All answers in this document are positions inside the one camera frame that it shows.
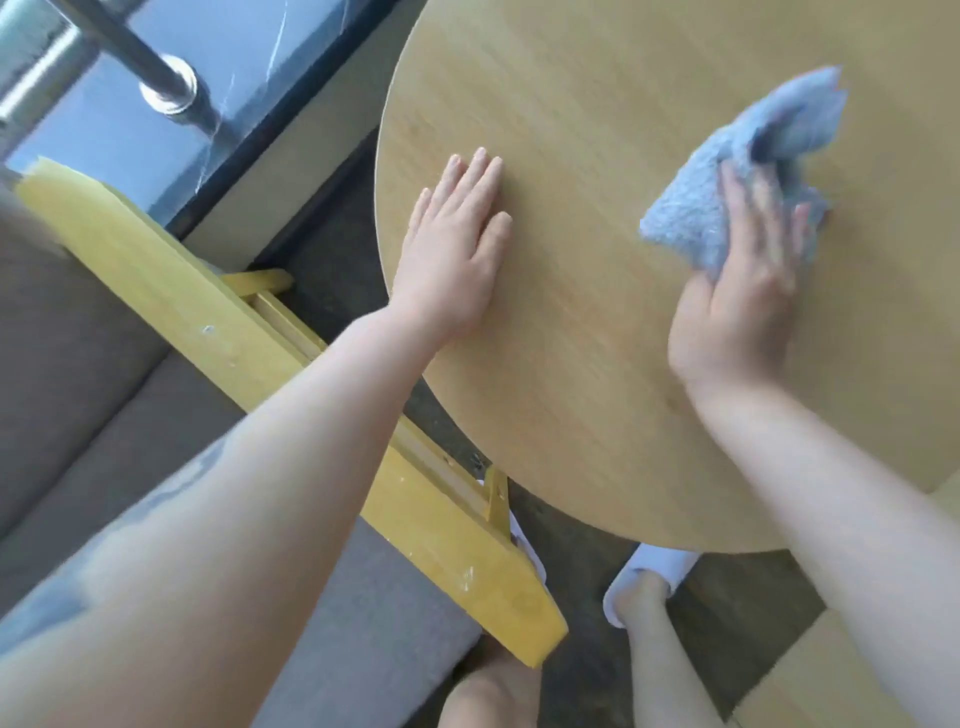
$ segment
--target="round wooden table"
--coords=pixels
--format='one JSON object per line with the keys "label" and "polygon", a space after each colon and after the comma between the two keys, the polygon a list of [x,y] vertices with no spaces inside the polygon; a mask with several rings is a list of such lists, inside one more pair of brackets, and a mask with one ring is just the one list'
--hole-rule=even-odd
{"label": "round wooden table", "polygon": [[[799,396],[924,490],[960,465],[960,5],[429,0],[387,102],[376,221],[393,279],[451,152],[504,157],[515,239],[483,325],[426,379],[466,435],[567,514],[639,541],[780,546],[667,367],[687,275],[636,225],[690,152],[798,73],[844,65],[836,205],[790,362]],[[811,470],[815,461],[807,464]]]}

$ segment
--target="gray sofa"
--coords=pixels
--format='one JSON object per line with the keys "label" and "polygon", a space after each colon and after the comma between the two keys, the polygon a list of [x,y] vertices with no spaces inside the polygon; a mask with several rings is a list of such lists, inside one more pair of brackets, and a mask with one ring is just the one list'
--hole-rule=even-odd
{"label": "gray sofa", "polygon": [[[24,237],[0,224],[0,613],[242,417],[81,264]],[[396,728],[479,634],[358,522],[255,725]]]}

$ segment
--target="dark floor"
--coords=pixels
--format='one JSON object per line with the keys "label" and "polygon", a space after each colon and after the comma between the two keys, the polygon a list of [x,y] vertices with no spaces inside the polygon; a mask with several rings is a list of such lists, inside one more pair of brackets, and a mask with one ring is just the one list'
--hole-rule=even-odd
{"label": "dark floor", "polygon": [[[373,164],[360,155],[337,190],[269,262],[297,281],[286,302],[327,341],[387,302],[373,225]],[[468,470],[484,458],[421,382],[407,415]],[[544,666],[540,726],[631,726],[626,635],[604,620],[600,599],[634,544],[583,525],[511,490],[517,519],[549,574],[570,634]],[[820,598],[785,551],[705,556],[670,602],[693,665],[726,718],[816,619]],[[438,695],[409,723],[436,725]]]}

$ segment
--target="microfiber towel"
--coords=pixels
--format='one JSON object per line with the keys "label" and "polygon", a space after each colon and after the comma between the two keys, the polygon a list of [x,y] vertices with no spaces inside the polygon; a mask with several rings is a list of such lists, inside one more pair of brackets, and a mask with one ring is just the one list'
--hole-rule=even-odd
{"label": "microfiber towel", "polygon": [[786,208],[811,205],[809,259],[829,204],[804,184],[799,157],[827,146],[836,135],[847,102],[847,92],[837,88],[839,80],[836,67],[799,76],[714,132],[647,210],[640,234],[685,255],[694,268],[716,280],[730,249],[720,162],[732,158],[743,180],[749,179],[751,164],[773,163]]}

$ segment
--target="right hand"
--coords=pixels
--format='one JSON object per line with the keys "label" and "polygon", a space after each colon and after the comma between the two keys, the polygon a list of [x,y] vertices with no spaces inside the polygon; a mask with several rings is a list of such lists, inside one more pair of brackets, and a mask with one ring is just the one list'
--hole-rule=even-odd
{"label": "right hand", "polygon": [[748,194],[732,162],[720,165],[730,254],[715,285],[704,273],[687,282],[670,330],[670,367],[697,407],[780,386],[810,205],[788,215],[773,169],[751,177]]}

